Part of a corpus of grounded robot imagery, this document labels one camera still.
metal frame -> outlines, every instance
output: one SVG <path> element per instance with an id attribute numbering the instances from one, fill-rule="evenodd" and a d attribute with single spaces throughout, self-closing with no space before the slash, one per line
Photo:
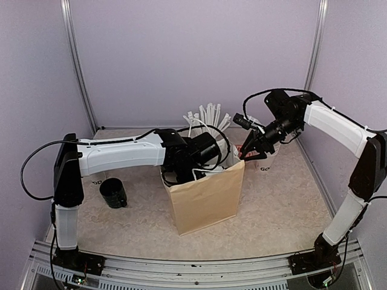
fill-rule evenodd
<path id="1" fill-rule="evenodd" d="M 67 33 L 68 44 L 70 46 L 71 58 L 73 60 L 74 70 L 78 81 L 82 103 L 86 111 L 91 132 L 95 134 L 98 130 L 98 125 L 97 125 L 96 117 L 93 112 L 93 108 L 91 106 L 89 95 L 86 90 L 85 79 L 83 78 L 83 72 L 80 65 L 80 60 L 79 60 L 79 55 L 77 50 L 77 43 L 76 43 L 76 38 L 74 33 L 73 19 L 71 17 L 70 0 L 60 0 L 60 3 L 62 7 L 62 14 L 63 14 L 64 23 L 65 23 L 66 33 Z"/>
<path id="2" fill-rule="evenodd" d="M 320 0 L 319 14 L 317 16 L 317 25 L 316 25 L 316 32 L 314 34 L 312 54 L 310 57 L 307 78 L 305 80 L 305 85 L 304 85 L 304 89 L 307 89 L 307 90 L 309 90 L 312 86 L 314 73 L 316 71 L 317 61 L 318 61 L 319 52 L 320 52 L 320 46 L 322 42 L 322 36 L 324 34 L 327 10 L 328 10 L 328 0 Z"/>
<path id="3" fill-rule="evenodd" d="M 343 257 L 345 245 L 339 247 Z M 219 261 L 170 261 L 137 259 L 104 255 L 105 268 L 101 276 L 88 275 L 90 285 L 85 289 L 276 289 L 287 280 L 305 276 L 292 275 L 288 257 L 293 253 L 269 257 L 219 260 Z M 372 290 L 368 283 L 363 253 L 356 240 L 348 244 L 347 263 L 354 263 L 362 290 Z M 79 274 L 61 267 L 54 267 L 56 277 Z M 317 274 L 323 270 L 308 273 Z M 37 274 L 51 277 L 50 244 L 36 241 L 25 267 L 20 290 L 30 290 Z"/>

black cup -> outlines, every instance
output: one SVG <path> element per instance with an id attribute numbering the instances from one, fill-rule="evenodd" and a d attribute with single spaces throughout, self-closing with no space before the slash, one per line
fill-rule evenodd
<path id="1" fill-rule="evenodd" d="M 99 192 L 111 208 L 126 207 L 128 205 L 125 189 L 118 178 L 108 178 L 102 182 Z"/>

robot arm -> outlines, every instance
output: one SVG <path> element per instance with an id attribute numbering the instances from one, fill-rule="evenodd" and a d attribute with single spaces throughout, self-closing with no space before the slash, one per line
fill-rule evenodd
<path id="1" fill-rule="evenodd" d="M 379 189 L 387 172 L 387 135 L 375 134 L 326 107 L 316 95 L 304 94 L 289 97 L 284 90 L 275 89 L 266 96 L 275 121 L 268 126 L 251 130 L 241 148 L 241 158 L 257 151 L 245 160 L 264 159 L 266 153 L 274 153 L 273 145 L 284 141 L 295 132 L 299 135 L 308 124 L 320 129 L 348 148 L 359 159 L 351 175 L 348 194 L 331 224 L 316 239 L 314 251 L 290 257 L 294 274 L 329 267 L 340 263 L 337 247 L 362 218 L 367 201 Z M 236 114 L 234 122 L 245 129 L 253 123 Z"/>
<path id="2" fill-rule="evenodd" d="M 192 169 L 200 168 L 221 152 L 210 133 L 195 138 L 182 137 L 173 129 L 155 129 L 139 137 L 107 140 L 77 140 L 68 134 L 54 166 L 54 199 L 51 218 L 56 226 L 58 250 L 54 264 L 81 270 L 90 259 L 78 252 L 77 213 L 83 201 L 81 177 L 134 166 L 162 166 L 174 172 L 178 183 L 193 181 Z M 196 179 L 205 176 L 197 172 Z"/>

paper bag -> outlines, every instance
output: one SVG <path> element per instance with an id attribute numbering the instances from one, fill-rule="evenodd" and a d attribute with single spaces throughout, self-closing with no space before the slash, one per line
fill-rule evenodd
<path id="1" fill-rule="evenodd" d="M 222 152 L 226 145 L 218 142 Z M 179 235 L 191 233 L 236 216 L 241 195 L 244 161 L 232 146 L 221 164 L 225 171 L 185 184 L 165 188 Z"/>

wire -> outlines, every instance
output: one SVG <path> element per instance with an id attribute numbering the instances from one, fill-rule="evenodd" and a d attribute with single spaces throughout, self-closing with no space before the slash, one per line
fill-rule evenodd
<path id="1" fill-rule="evenodd" d="M 54 284 L 55 284 L 56 288 L 58 288 L 58 290 L 62 290 L 62 288 L 60 288 L 60 286 L 55 278 L 55 272 L 54 272 L 54 266 L 53 266 L 53 248 L 54 248 L 55 240 L 56 240 L 56 227 L 54 225 L 54 236 L 53 236 L 53 241 L 51 242 L 51 247 L 50 247 L 50 268 L 51 268 L 51 275 L 53 276 L 53 280 L 54 280 Z"/>
<path id="2" fill-rule="evenodd" d="M 332 286 L 333 284 L 335 284 L 338 279 L 340 278 L 341 274 L 343 273 L 343 270 L 344 270 L 344 266 L 345 266 L 345 261 L 346 261 L 346 252 L 348 250 L 348 241 L 350 240 L 348 238 L 348 235 L 346 235 L 346 241 L 345 241 L 345 250 L 344 250 L 344 258 L 343 258 L 343 265 L 341 266 L 341 269 L 340 269 L 340 272 L 338 273 L 337 276 L 335 276 L 334 280 L 329 284 L 327 285 L 328 287 Z"/>
<path id="3" fill-rule="evenodd" d="M 122 139 L 122 140 L 114 140 L 114 141 L 99 141 L 99 142 L 90 142 L 88 144 L 88 146 L 90 145 L 106 145 L 106 144 L 119 144 L 119 143 L 127 143 L 127 142 L 133 142 L 133 141 L 137 141 L 139 139 L 142 139 L 146 136 L 148 136 L 150 133 L 156 131 L 156 129 L 152 129 L 152 130 L 149 130 L 147 131 L 146 133 L 144 133 L 143 135 L 141 136 L 138 136 L 136 138 L 130 138 L 130 139 Z"/>
<path id="4" fill-rule="evenodd" d="M 212 125 L 208 125 L 208 124 L 203 124 L 203 125 L 198 125 L 198 126 L 189 126 L 189 127 L 185 127 L 185 128 L 182 128 L 182 129 L 179 129 L 177 130 L 178 133 L 180 132 L 184 132 L 184 131 L 188 131 L 188 130 L 191 130 L 191 129 L 196 129 L 196 128 L 202 128 L 202 127 L 209 127 L 211 129 L 214 129 L 216 130 L 221 136 L 222 138 L 224 139 L 224 141 L 226 142 L 227 144 L 227 153 L 225 155 L 225 157 L 221 160 L 221 154 L 218 155 L 218 160 L 216 162 L 216 164 L 212 167 L 212 168 L 209 168 L 209 169 L 206 169 L 206 170 L 214 170 L 215 168 L 217 168 L 219 166 L 219 164 L 221 164 L 222 162 L 224 162 L 227 157 L 229 156 L 230 154 L 230 151 L 231 151 L 231 145 L 230 145 L 230 141 L 229 139 L 226 137 L 226 135 L 221 131 L 219 130 L 217 127 L 215 126 L 212 126 Z M 168 181 L 166 178 L 165 178 L 165 173 L 162 172 L 161 173 L 161 177 L 163 178 L 163 181 L 166 185 L 168 186 L 173 186 L 173 185 L 179 185 L 180 183 L 179 182 L 173 182 L 173 181 Z"/>
<path id="5" fill-rule="evenodd" d="M 244 101 L 243 101 L 243 114 L 245 116 L 245 118 L 247 118 L 247 113 L 246 113 L 246 104 L 247 102 L 252 99 L 253 97 L 257 97 L 259 95 L 263 95 L 263 94 L 266 94 L 268 92 L 271 92 L 271 91 L 274 91 L 275 89 L 267 89 L 265 91 L 262 91 L 262 92 L 257 92 L 256 94 L 253 94 L 253 95 L 250 95 L 248 96 Z M 386 133 L 387 132 L 387 129 L 384 129 L 384 130 L 372 130 L 372 129 L 369 129 L 369 128 L 366 128 L 365 126 L 361 125 L 360 123 L 358 123 L 357 121 L 353 120 L 352 118 L 349 118 L 349 116 L 341 113 L 340 111 L 334 109 L 333 107 L 331 107 L 330 105 L 328 105 L 327 103 L 325 103 L 323 100 L 322 100 L 322 97 L 319 97 L 317 94 L 315 94 L 314 92 L 311 92 L 311 91 L 307 91 L 306 89 L 289 89 L 289 88 L 279 88 L 279 90 L 283 90 L 283 91 L 290 91 L 290 92 L 304 92 L 304 93 L 307 93 L 307 94 L 310 94 L 314 97 L 316 97 L 323 105 L 325 105 L 327 108 L 331 109 L 333 112 L 339 114 L 340 116 L 342 116 L 343 118 L 346 118 L 347 120 L 351 121 L 352 123 L 358 125 L 359 127 L 361 127 L 362 129 L 365 129 L 366 131 L 368 132 L 371 132 L 371 133 L 374 133 L 374 134 L 380 134 L 380 133 Z"/>
<path id="6" fill-rule="evenodd" d="M 207 124 L 205 122 L 203 122 L 200 119 L 194 118 L 194 119 L 191 119 L 191 124 L 189 125 L 188 137 L 191 137 L 191 128 L 192 128 L 192 124 L 194 123 L 194 121 L 197 121 L 197 122 L 201 123 L 204 127 L 206 127 L 207 132 L 210 133 L 210 129 L 208 129 L 208 126 L 207 126 Z"/>
<path id="7" fill-rule="evenodd" d="M 289 144 L 289 143 L 291 143 L 294 139 L 297 139 L 300 135 L 301 135 L 300 132 L 296 132 L 296 134 L 294 135 L 294 137 L 293 137 L 292 139 L 290 139 L 290 140 L 287 141 L 287 142 L 280 141 L 280 143 L 281 143 L 281 144 L 284 144 L 284 145 Z"/>
<path id="8" fill-rule="evenodd" d="M 36 201 L 47 201 L 51 198 L 53 198 L 54 196 L 47 196 L 47 197 L 44 197 L 44 198 L 40 198 L 40 197 L 37 197 L 37 196 L 34 196 L 32 193 L 29 192 L 29 190 L 27 189 L 27 187 L 25 186 L 25 183 L 24 183 L 24 169 L 25 169 L 25 166 L 27 165 L 27 163 L 31 160 L 32 157 L 34 157 L 37 153 L 39 153 L 41 150 L 49 147 L 49 146 L 52 146 L 52 145 L 56 145 L 56 144 L 76 144 L 76 145 L 80 145 L 80 146 L 95 146 L 95 145 L 105 145 L 105 144 L 118 144 L 118 143 L 126 143 L 126 142 L 132 142 L 132 141 L 136 141 L 136 140 L 139 140 L 139 139 L 142 139 L 146 136 L 148 136 L 150 133 L 154 132 L 156 129 L 152 129 L 152 130 L 149 130 L 147 131 L 146 133 L 144 133 L 143 135 L 141 136 L 138 136 L 137 138 L 130 138 L 130 139 L 124 139 L 124 140 L 114 140 L 114 141 L 99 141 L 99 142 L 91 142 L 91 143 L 87 143 L 87 142 L 79 142 L 79 141 L 65 141 L 65 140 L 58 140 L 58 141 L 52 141 L 52 142 L 49 142 L 49 143 L 46 143 L 44 144 L 43 146 L 39 147 L 38 149 L 36 149 L 34 152 L 32 152 L 30 154 L 30 156 L 27 157 L 27 159 L 23 162 L 23 165 L 20 169 L 20 183 L 22 185 L 22 188 L 24 190 L 24 192 L 32 199 L 35 199 Z"/>
<path id="9" fill-rule="evenodd" d="M 89 145 L 88 143 L 81 143 L 81 142 L 76 142 L 76 141 L 64 141 L 64 140 L 60 140 L 60 141 L 52 141 L 52 142 L 49 142 L 49 143 L 47 143 L 47 144 L 44 144 L 43 146 L 41 146 L 41 147 L 39 147 L 38 149 L 36 149 L 36 150 L 35 150 L 34 152 L 32 152 L 32 153 L 30 154 L 30 156 L 28 156 L 27 159 L 23 162 L 23 165 L 22 165 L 22 167 L 21 167 L 21 169 L 20 169 L 20 183 L 21 183 L 21 185 L 22 185 L 22 188 L 23 188 L 24 192 L 26 192 L 26 194 L 27 194 L 30 198 L 35 199 L 35 200 L 37 200 L 37 201 L 47 201 L 47 200 L 53 198 L 53 196 L 47 196 L 47 197 L 45 197 L 45 198 L 39 198 L 39 197 L 37 197 L 37 196 L 32 195 L 32 194 L 28 191 L 28 189 L 26 188 L 26 186 L 25 186 L 25 184 L 24 184 L 24 176 L 23 176 L 23 174 L 24 174 L 25 166 L 27 165 L 27 163 L 29 162 L 29 160 L 31 160 L 31 158 L 34 157 L 39 151 L 41 151 L 41 150 L 43 150 L 43 149 L 45 149 L 45 148 L 47 148 L 47 147 L 49 147 L 49 146 L 52 146 L 52 145 L 55 145 L 55 144 L 68 144 L 68 143 L 70 143 L 70 144 L 78 144 L 78 145 L 87 145 L 87 146 Z"/>
<path id="10" fill-rule="evenodd" d="M 374 196 L 373 198 L 370 198 L 368 202 L 373 201 L 374 199 L 387 199 L 387 195 L 379 195 L 379 196 Z"/>
<path id="11" fill-rule="evenodd" d="M 333 262 L 333 274 L 337 274 L 337 264 L 335 262 Z"/>

